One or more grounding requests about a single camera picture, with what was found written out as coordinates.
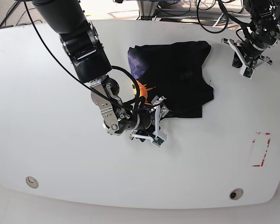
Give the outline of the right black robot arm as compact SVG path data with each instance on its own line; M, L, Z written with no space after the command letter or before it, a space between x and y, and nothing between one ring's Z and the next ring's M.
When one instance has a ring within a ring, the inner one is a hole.
M160 121L168 113L165 97L154 97L145 104L136 79L125 69L112 66L104 52L97 31L87 21L78 0L34 0L32 4L59 34L76 76L74 79L91 91L91 99L99 107L103 126L110 135L130 131L130 139L148 140L160 147L167 139ZM123 102L118 83L108 76L111 70L125 73L132 81L136 94Z

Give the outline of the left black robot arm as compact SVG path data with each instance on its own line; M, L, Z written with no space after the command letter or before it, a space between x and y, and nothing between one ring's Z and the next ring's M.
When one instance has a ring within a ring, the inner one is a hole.
M238 47L248 70L257 63L262 52L280 39L280 0L244 0L251 22L241 24L245 40Z

